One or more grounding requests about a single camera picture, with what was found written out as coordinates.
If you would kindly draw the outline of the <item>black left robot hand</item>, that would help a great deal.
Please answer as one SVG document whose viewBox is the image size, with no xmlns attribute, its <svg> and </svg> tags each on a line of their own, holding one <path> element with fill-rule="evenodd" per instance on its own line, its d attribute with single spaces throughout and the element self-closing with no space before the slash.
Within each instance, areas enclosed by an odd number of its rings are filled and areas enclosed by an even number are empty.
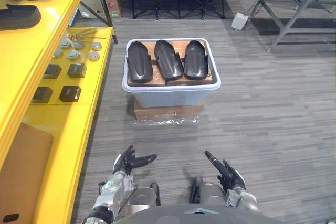
<svg viewBox="0 0 336 224">
<path fill-rule="evenodd" d="M 133 145 L 130 145 L 122 154 L 119 154 L 113 165 L 113 174 L 116 172 L 124 172 L 130 175 L 132 169 L 149 165 L 157 158 L 156 154 L 148 156 L 136 157 Z"/>
</svg>

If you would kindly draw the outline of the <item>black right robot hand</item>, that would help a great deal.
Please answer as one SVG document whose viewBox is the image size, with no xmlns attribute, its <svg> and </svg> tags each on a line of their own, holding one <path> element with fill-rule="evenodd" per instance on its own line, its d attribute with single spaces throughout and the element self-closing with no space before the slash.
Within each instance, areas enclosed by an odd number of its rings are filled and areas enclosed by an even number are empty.
<svg viewBox="0 0 336 224">
<path fill-rule="evenodd" d="M 242 188 L 243 190 L 246 190 L 246 185 L 243 177 L 237 170 L 231 167 L 225 159 L 220 162 L 208 150 L 206 150 L 204 154 L 211 162 L 211 164 L 219 171 L 220 175 L 217 176 L 217 179 L 219 180 L 225 193 L 229 189 L 234 190 L 235 188 Z"/>
</svg>

